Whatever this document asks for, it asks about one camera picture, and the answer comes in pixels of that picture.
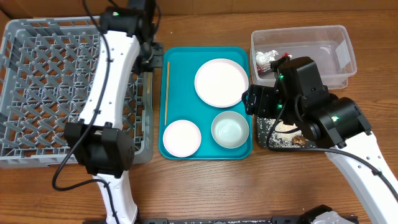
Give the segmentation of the white tissue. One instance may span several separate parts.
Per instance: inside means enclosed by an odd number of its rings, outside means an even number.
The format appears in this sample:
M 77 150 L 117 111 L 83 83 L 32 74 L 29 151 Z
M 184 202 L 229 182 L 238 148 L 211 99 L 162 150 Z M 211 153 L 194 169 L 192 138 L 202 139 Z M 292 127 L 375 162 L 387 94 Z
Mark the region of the white tissue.
M 271 69 L 271 62 L 275 61 L 275 57 L 278 55 L 276 50 L 268 52 L 256 52 L 256 67 L 259 72 L 266 72 Z

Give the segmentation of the grey bowl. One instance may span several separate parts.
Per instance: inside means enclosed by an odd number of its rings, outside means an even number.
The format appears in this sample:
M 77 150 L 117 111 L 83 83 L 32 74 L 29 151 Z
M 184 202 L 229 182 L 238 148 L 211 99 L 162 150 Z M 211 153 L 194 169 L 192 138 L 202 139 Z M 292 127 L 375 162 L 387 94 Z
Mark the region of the grey bowl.
M 235 149 L 249 137 L 249 125 L 243 115 L 235 111 L 224 111 L 211 124 L 211 135 L 221 147 Z

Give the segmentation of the red snack wrapper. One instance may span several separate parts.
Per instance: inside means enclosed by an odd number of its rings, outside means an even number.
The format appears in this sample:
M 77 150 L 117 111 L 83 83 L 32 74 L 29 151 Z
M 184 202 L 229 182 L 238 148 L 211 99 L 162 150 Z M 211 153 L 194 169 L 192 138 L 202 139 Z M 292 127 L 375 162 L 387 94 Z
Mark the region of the red snack wrapper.
M 291 54 L 288 54 L 288 53 L 284 53 L 282 56 L 281 56 L 281 58 L 287 58 L 287 59 L 291 59 L 292 58 L 292 55 Z

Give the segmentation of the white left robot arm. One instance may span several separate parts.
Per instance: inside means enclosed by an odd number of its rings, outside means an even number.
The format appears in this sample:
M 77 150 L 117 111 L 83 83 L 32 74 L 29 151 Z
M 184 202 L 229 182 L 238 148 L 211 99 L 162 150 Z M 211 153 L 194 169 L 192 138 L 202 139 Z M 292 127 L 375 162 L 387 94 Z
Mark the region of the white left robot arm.
M 105 223 L 139 223 L 129 170 L 135 156 L 133 138 L 123 131 L 123 108 L 132 72 L 153 72 L 157 67 L 154 41 L 160 13 L 155 1 L 129 1 L 127 7 L 113 3 L 93 24 L 99 32 L 100 53 L 93 85 L 76 123 L 67 123 L 64 136 L 70 146 L 52 178 L 52 187 L 68 191 L 98 184 L 106 207 Z M 75 157 L 92 178 L 59 187 L 57 178 L 69 158 Z

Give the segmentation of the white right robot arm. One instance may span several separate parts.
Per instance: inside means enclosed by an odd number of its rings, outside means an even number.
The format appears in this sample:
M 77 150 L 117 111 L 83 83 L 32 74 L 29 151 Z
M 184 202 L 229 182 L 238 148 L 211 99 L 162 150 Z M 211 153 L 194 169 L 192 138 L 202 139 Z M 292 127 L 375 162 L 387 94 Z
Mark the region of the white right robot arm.
M 296 125 L 315 147 L 266 147 L 275 152 L 324 152 L 354 190 L 373 223 L 397 223 L 397 179 L 383 158 L 369 121 L 350 98 L 322 83 L 310 57 L 271 62 L 273 87 L 251 85 L 242 101 L 248 115 Z

